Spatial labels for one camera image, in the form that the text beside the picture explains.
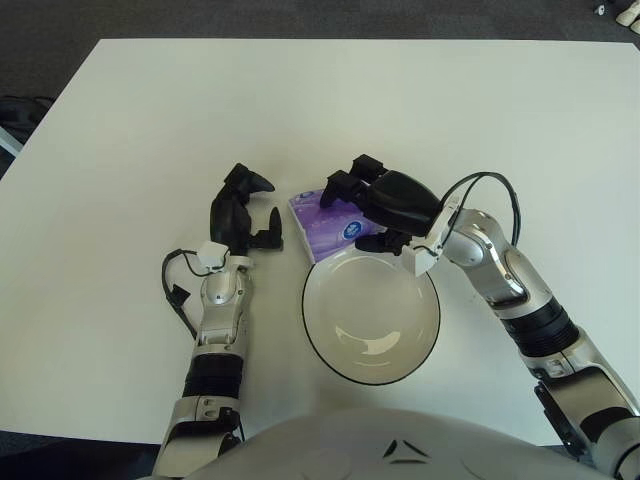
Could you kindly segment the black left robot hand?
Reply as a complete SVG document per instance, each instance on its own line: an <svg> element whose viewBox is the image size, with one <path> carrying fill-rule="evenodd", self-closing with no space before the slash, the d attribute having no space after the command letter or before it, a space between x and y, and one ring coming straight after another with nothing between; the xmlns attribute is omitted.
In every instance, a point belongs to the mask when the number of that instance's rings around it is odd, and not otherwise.
<svg viewBox="0 0 640 480"><path fill-rule="evenodd" d="M246 256L252 249L283 248L282 220L277 207L270 212L269 228L251 233L252 220L246 205L254 193L274 192L274 185L260 174L237 163L210 208L210 240L225 245L233 256Z"/></svg>

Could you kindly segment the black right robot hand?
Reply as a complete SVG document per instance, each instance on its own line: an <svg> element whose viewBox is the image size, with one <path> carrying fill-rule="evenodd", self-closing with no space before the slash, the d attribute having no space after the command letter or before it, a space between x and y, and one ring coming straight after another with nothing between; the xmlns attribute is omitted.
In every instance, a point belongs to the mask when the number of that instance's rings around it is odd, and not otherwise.
<svg viewBox="0 0 640 480"><path fill-rule="evenodd" d="M396 256L412 238L426 236L441 211L440 199L426 186L366 154L354 159L348 172L338 170L327 178L320 207L326 209L337 200L355 205L366 219L384 228L356 239L357 249Z"/></svg>

